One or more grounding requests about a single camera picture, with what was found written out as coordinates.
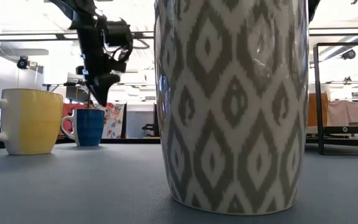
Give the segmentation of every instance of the table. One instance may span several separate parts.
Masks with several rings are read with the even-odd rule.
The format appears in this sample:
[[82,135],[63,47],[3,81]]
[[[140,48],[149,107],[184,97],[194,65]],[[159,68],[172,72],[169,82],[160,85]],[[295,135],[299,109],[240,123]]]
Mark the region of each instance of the table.
[[234,217],[174,202],[160,145],[60,144],[52,152],[7,156],[0,149],[0,224],[358,224],[358,157],[306,152],[292,209]]

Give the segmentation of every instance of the gray tabletop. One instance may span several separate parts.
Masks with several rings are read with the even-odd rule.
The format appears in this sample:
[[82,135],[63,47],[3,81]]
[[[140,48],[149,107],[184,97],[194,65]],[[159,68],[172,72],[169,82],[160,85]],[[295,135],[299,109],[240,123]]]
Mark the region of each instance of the gray tabletop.
[[358,224],[358,157],[307,152],[296,205],[258,217],[216,215],[170,196],[160,145],[102,145],[53,154],[0,150],[0,224]]

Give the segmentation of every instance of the ceiling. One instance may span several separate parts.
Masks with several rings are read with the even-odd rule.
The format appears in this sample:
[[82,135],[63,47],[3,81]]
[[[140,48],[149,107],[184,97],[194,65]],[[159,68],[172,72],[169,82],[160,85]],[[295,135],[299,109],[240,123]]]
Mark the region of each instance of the ceiling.
[[[356,27],[358,28],[358,2],[351,4],[353,0],[321,0],[320,5],[310,24],[311,29],[332,28],[332,27]],[[102,10],[108,18],[121,17],[131,25],[132,31],[153,31],[154,26],[154,0],[114,0],[98,1],[95,4]],[[0,34],[18,32],[64,32],[70,25],[70,21],[52,3],[44,3],[44,0],[0,0]],[[343,30],[311,30],[314,33],[333,33],[344,32]],[[318,42],[349,42],[356,37],[310,37],[310,50]],[[133,96],[144,98],[145,94],[155,95],[153,41],[146,40],[148,49],[134,50],[128,64],[131,73],[123,76],[123,81],[128,83],[146,83],[146,90],[131,86],[115,86],[111,91],[115,91],[114,96],[120,99],[133,98]],[[135,42],[135,46],[144,46],[141,42]],[[53,41],[53,42],[1,42],[0,49],[11,57],[21,55],[21,50],[38,50],[30,56],[30,59],[43,64],[48,61],[45,50],[53,48],[69,48],[71,51],[71,61],[73,65],[81,64],[79,58],[79,47],[75,41]],[[321,55],[332,55],[340,47],[321,47]],[[321,63],[322,68],[326,69],[322,75],[326,80],[340,78],[352,74],[358,77],[358,69],[349,70],[351,65],[358,63],[357,58],[352,61],[338,59],[338,55],[332,56],[327,62]],[[70,76],[75,77],[74,70]]]

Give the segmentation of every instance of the white wall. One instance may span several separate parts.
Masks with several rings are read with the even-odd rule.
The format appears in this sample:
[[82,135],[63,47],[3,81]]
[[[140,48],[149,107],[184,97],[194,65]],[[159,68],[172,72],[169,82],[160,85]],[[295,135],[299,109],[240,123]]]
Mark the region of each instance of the white wall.
[[44,75],[33,70],[23,71],[16,63],[0,56],[0,97],[6,88],[31,88],[44,90]]

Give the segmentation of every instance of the blue mug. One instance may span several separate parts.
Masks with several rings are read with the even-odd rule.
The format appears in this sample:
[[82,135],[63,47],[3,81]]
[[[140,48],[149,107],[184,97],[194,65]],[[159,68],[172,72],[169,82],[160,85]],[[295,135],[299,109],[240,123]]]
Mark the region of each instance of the blue mug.
[[[63,124],[71,121],[73,132],[68,133]],[[75,140],[77,146],[98,146],[104,128],[104,111],[98,109],[74,109],[73,116],[66,116],[61,123],[63,133]]]

